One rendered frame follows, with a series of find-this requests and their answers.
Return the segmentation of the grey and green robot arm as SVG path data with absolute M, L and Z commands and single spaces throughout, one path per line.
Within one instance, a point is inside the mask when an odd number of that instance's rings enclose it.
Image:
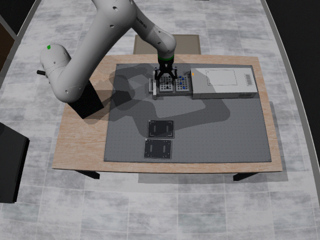
M 77 101 L 91 75 L 114 44 L 132 28 L 140 38 L 157 49 L 158 63 L 174 63 L 175 37 L 150 21 L 134 0 L 92 0 L 97 13 L 82 43 L 71 58 L 60 44 L 45 47 L 40 54 L 53 93 L 64 103 Z

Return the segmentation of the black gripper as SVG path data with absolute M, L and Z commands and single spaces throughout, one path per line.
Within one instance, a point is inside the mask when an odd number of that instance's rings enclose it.
M 158 75 L 158 71 L 159 70 L 160 70 L 160 73 Z M 175 76 L 173 75 L 172 70 L 174 71 Z M 168 73 L 171 76 L 172 85 L 174 85 L 174 80 L 178 79 L 177 78 L 177 67 L 172 67 L 172 65 L 168 66 L 168 67 L 164 67 L 164 66 L 159 65 L 159 68 L 155 67 L 155 76 L 154 76 L 154 79 L 158 81 L 158 86 L 160 86 L 160 78 L 161 78 L 161 76 L 163 74 L 165 74 L 165 73 Z

